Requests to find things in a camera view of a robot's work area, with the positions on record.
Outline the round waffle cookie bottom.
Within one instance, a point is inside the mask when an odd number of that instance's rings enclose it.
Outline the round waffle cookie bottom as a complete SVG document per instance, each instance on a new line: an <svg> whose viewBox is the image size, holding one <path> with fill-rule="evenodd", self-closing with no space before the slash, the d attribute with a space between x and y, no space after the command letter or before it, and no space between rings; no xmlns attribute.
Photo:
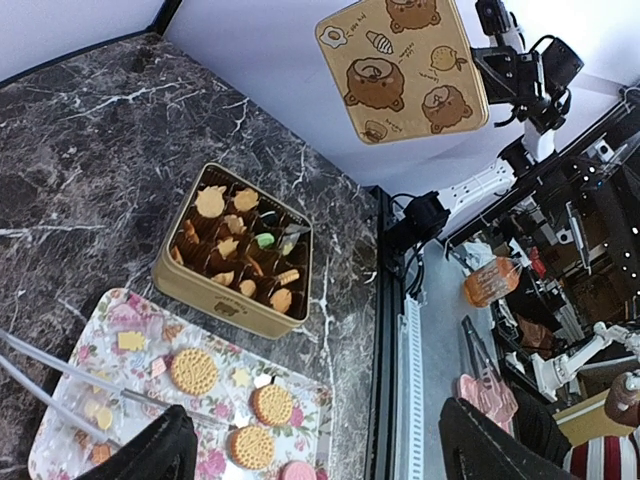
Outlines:
<svg viewBox="0 0 640 480"><path fill-rule="evenodd" d="M287 270L285 272L280 273L276 277L277 282L282 286L295 282L299 278L300 278L300 272L298 269Z"/></svg>

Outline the green macaron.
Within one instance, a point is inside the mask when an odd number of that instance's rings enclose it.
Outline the green macaron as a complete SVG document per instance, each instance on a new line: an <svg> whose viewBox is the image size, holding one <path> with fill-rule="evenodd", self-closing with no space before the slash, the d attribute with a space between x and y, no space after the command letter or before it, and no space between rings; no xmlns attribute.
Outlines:
<svg viewBox="0 0 640 480"><path fill-rule="evenodd" d="M276 241L275 236L268 232L257 234L254 240L257 246L261 250L267 250L272 248L275 245L275 241Z"/></svg>

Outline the black sandwich cookie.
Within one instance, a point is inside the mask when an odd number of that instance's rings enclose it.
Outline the black sandwich cookie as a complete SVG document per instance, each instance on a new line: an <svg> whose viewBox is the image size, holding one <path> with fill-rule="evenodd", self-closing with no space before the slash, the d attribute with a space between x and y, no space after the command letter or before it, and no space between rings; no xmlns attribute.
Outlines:
<svg viewBox="0 0 640 480"><path fill-rule="evenodd" d="M276 211L266 211L260 215L260 219L264 225L276 227L279 224L280 216Z"/></svg>

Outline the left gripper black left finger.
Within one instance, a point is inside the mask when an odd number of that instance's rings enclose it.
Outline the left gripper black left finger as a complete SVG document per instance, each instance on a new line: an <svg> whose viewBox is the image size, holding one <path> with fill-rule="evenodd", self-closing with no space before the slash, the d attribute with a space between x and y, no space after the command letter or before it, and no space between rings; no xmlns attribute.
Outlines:
<svg viewBox="0 0 640 480"><path fill-rule="evenodd" d="M181 405L171 405L108 460L78 479L194 479L197 448L191 417Z"/></svg>

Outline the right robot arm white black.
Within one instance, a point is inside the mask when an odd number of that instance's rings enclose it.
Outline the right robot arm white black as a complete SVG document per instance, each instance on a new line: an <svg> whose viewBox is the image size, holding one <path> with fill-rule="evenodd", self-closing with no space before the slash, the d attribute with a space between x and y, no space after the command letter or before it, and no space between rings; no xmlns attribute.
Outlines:
<svg viewBox="0 0 640 480"><path fill-rule="evenodd" d="M538 43L526 50L517 33L503 31L490 38L494 45L471 50L487 103L508 104L511 116L496 127L513 121L523 134L503 148L492 165L460 183L414 196L404 208L404 218L389 225L380 239L394 253L405 253L438 237L447 223L485 200L507 196L521 178L540 164L558 158L555 132L565 122L571 105L569 84L584 62L563 40L545 35L550 43L538 51Z"/></svg>

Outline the chocolate chip cookie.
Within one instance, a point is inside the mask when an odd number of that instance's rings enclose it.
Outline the chocolate chip cookie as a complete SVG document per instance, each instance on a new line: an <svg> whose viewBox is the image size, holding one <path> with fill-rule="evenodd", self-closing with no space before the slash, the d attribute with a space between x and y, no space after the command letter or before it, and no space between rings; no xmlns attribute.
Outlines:
<svg viewBox="0 0 640 480"><path fill-rule="evenodd" d="M287 288L276 290L269 298L271 307L282 314L286 314L293 301L292 292Z"/></svg>

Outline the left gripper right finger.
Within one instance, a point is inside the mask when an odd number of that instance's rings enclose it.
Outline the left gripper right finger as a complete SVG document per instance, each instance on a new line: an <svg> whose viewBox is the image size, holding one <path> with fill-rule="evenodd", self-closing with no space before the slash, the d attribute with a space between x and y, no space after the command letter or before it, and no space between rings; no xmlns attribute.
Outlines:
<svg viewBox="0 0 640 480"><path fill-rule="evenodd" d="M531 452L464 399L448 398L439 432L448 479L544 480L572 475Z"/></svg>

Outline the brown round cookie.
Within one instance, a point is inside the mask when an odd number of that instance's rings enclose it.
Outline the brown round cookie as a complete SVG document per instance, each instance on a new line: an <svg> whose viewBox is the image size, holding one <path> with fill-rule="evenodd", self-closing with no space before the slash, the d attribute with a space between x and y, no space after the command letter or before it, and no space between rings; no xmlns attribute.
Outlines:
<svg viewBox="0 0 640 480"><path fill-rule="evenodd" d="M243 296L252 298L256 293L257 285L254 280L246 279L239 283L238 289Z"/></svg>

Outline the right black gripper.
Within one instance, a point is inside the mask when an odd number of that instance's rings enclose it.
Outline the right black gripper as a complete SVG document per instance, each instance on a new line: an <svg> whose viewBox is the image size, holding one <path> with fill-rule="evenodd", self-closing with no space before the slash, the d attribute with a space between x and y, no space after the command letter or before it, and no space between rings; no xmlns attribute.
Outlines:
<svg viewBox="0 0 640 480"><path fill-rule="evenodd" d="M550 43L540 52L536 47L519 53L501 43L473 48L471 55L484 84L488 103L509 104L513 121L534 125L562 125L571 107L570 83L584 62L563 40L548 35Z"/></svg>

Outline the metal serving tongs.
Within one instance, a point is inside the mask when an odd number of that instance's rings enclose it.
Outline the metal serving tongs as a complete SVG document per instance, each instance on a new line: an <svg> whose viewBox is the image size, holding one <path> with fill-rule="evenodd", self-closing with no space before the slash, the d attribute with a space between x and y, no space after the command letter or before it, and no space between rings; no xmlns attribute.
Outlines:
<svg viewBox="0 0 640 480"><path fill-rule="evenodd" d="M114 378L96 376L6 331L1 332L1 341L61 373L61 380L66 387L62 394L50 395L7 358L1 359L1 366L7 373L54 410L61 421L85 432L97 443L119 449L165 410L178 404L176 401L168 402L159 395L150 396L134 389L120 373Z"/></svg>

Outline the silver tin lid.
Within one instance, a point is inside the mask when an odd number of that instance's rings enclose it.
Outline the silver tin lid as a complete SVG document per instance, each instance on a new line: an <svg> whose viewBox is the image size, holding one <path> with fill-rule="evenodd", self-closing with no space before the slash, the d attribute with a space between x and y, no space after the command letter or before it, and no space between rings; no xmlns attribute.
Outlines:
<svg viewBox="0 0 640 480"><path fill-rule="evenodd" d="M489 119L452 1L358 1L321 20L315 37L365 144L475 131Z"/></svg>

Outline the gold cookie tin box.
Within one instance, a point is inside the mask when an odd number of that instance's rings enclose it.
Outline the gold cookie tin box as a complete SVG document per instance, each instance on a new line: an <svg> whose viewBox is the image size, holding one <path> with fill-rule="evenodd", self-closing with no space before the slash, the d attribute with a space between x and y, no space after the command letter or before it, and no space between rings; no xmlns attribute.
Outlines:
<svg viewBox="0 0 640 480"><path fill-rule="evenodd" d="M217 218L201 216L194 205L197 193L209 186L226 186L225 208ZM233 206L235 194L252 188L259 204L248 212ZM260 215L276 211L276 227L264 225ZM268 232L275 245L261 250L254 238ZM313 226L301 213L224 167L209 163L200 171L169 228L153 268L158 290L203 313L267 339L279 339L302 326L309 316ZM300 278L280 285L276 277L298 269ZM252 298L238 289L252 279ZM280 288L292 292L286 314L275 311L270 296Z"/></svg>

